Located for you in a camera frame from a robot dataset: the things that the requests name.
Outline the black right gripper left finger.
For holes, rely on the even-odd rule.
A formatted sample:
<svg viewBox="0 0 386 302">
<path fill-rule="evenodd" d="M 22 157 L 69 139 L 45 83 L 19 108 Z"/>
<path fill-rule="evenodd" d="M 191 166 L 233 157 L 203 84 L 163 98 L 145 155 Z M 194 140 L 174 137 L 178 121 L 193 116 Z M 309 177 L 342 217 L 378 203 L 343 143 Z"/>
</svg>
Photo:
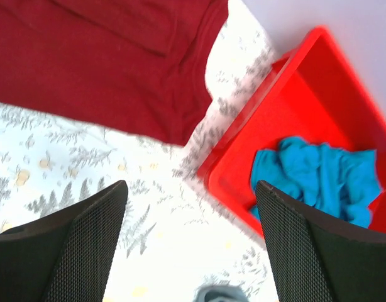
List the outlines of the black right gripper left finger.
<svg viewBox="0 0 386 302">
<path fill-rule="evenodd" d="M 102 301 L 128 199 L 125 181 L 0 234 L 0 301 Z"/>
</svg>

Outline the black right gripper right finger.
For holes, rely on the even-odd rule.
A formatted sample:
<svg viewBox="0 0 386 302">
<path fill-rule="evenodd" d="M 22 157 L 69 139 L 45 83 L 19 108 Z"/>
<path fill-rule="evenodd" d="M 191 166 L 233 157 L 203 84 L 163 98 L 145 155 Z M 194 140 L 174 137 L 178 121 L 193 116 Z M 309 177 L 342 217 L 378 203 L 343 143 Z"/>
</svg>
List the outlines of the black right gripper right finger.
<svg viewBox="0 0 386 302">
<path fill-rule="evenodd" d="M 335 218 L 265 181 L 255 194 L 280 301 L 386 301 L 386 233 Z"/>
</svg>

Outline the red t shirt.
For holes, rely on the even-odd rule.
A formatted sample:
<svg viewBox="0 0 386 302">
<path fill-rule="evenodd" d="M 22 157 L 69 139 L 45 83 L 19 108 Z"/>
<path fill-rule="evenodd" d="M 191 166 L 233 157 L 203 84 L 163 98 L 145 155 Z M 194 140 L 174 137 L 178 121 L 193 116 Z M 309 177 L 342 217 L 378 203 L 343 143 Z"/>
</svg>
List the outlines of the red t shirt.
<svg viewBox="0 0 386 302">
<path fill-rule="evenodd" d="M 0 1 L 0 102 L 185 145 L 227 1 Z"/>
</svg>

